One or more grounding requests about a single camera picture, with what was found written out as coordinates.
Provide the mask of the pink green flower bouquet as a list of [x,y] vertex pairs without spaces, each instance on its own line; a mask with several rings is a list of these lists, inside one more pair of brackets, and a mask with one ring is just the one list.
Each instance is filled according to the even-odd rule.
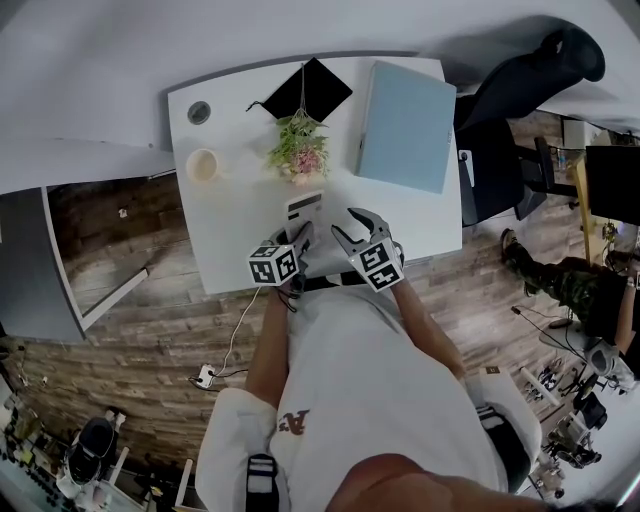
[[306,109],[304,65],[300,66],[300,72],[299,107],[293,115],[276,122],[279,141],[267,157],[267,167],[296,186],[318,183],[330,172],[327,138],[317,134],[324,125],[313,119]]

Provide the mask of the person's black trousers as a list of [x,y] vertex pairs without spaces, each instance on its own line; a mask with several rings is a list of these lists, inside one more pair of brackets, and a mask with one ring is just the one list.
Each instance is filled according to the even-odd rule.
[[314,278],[307,278],[305,276],[302,276],[299,280],[299,290],[302,293],[324,290],[334,287],[349,287],[360,285],[366,285],[366,281],[356,271],[349,271]]

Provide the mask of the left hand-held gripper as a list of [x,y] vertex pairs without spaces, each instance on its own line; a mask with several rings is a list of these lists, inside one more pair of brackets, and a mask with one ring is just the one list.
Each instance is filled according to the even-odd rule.
[[299,262],[315,243],[315,229],[307,221],[298,231],[293,245],[285,227],[276,230],[268,239],[271,245],[256,247],[248,256],[252,283],[257,286],[281,286],[300,272]]

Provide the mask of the cream mug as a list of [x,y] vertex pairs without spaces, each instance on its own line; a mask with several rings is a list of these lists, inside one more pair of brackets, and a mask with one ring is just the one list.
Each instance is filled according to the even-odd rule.
[[207,148],[194,150],[188,156],[185,168],[189,179],[194,183],[208,183],[223,176],[218,156]]

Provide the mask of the white remote device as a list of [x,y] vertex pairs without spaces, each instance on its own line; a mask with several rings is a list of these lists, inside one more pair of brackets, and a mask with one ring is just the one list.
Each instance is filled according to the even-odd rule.
[[313,227],[310,247],[319,245],[323,229],[323,197],[324,191],[320,189],[295,197],[285,204],[285,232],[289,239],[293,239],[310,222]]

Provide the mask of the person's left forearm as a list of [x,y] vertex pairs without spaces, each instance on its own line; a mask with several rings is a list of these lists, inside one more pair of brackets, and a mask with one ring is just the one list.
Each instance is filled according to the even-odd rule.
[[258,338],[247,372],[245,389],[278,409],[289,374],[288,314],[286,296],[271,289]]

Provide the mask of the white storage box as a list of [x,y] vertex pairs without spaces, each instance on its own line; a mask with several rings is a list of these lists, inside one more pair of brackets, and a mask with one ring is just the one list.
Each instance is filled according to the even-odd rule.
[[582,120],[562,119],[563,147],[566,149],[583,150],[588,142],[586,123]]

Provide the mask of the grey desk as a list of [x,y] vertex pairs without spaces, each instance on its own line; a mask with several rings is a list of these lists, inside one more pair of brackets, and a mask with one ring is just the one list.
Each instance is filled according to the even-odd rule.
[[45,187],[0,195],[0,326],[13,337],[69,344],[143,280],[146,268],[82,312],[54,232]]

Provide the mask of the black white device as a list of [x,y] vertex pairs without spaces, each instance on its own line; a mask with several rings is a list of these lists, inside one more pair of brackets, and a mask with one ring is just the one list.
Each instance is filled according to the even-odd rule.
[[114,460],[119,438],[118,415],[111,410],[90,419],[66,450],[56,484],[68,499],[75,499],[89,484],[101,480]]

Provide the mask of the light blue laptop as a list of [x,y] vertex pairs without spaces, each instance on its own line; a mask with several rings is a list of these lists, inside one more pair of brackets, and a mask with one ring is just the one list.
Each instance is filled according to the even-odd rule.
[[443,191],[456,89],[388,62],[374,64],[357,175],[434,194]]

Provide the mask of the black monitor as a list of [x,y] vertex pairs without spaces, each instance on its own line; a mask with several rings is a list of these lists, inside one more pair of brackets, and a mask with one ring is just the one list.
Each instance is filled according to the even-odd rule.
[[585,162],[591,213],[640,226],[640,146],[588,146]]

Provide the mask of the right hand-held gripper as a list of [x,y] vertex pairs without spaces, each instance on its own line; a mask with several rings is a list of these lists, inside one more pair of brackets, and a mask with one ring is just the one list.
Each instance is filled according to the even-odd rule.
[[399,249],[392,241],[388,223],[377,213],[348,208],[349,214],[369,230],[369,239],[352,239],[342,228],[331,226],[331,233],[349,256],[348,261],[362,279],[381,292],[404,279]]

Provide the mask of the yellow table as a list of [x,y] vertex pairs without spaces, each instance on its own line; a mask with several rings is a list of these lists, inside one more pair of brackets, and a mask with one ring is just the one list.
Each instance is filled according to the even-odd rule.
[[573,182],[576,187],[581,215],[581,227],[584,237],[585,256],[588,263],[592,263],[594,252],[591,248],[592,217],[588,201],[588,186],[586,175],[586,160],[584,156],[579,157],[571,166]]

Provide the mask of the person's right forearm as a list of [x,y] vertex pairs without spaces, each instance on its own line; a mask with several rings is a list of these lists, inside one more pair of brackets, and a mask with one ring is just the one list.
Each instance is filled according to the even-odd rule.
[[462,380],[465,368],[460,351],[425,309],[411,284],[402,280],[391,287],[391,292],[412,343]]

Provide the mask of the black graduation cap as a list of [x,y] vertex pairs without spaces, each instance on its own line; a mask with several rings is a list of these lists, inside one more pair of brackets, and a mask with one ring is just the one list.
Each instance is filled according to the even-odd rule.
[[254,101],[246,111],[260,105],[276,120],[304,110],[321,123],[352,94],[352,89],[316,57],[300,66],[264,101]]

